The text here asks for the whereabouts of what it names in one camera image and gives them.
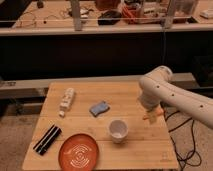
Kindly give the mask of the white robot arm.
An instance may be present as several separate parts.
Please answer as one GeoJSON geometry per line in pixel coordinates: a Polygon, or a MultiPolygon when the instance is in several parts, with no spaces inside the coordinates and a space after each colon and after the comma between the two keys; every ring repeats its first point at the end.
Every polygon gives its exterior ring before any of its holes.
{"type": "Polygon", "coordinates": [[[159,66],[142,75],[139,79],[142,106],[150,111],[163,101],[213,129],[213,99],[172,85],[172,76],[167,66],[159,66]]]}

